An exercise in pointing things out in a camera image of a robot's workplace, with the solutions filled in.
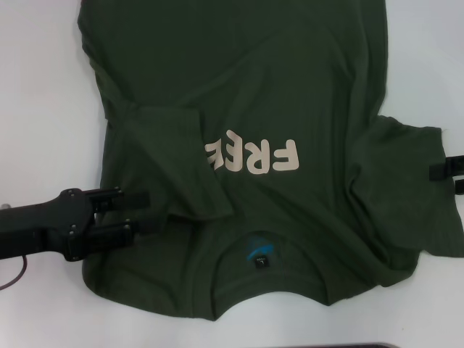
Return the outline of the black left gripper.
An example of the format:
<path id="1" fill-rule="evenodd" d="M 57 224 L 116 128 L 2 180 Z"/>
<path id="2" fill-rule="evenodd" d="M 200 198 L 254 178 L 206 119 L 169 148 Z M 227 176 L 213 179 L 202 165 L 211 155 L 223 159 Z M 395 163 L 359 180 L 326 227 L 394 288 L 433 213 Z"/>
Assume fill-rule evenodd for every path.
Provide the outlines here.
<path id="1" fill-rule="evenodd" d="M 78 261 L 88 251 L 129 247 L 139 237 L 159 234 L 167 218 L 101 224 L 94 214 L 149 206 L 148 192 L 125 194 L 116 187 L 90 191 L 71 188 L 48 202 L 2 209 L 1 258 L 57 252 L 67 261 Z"/>

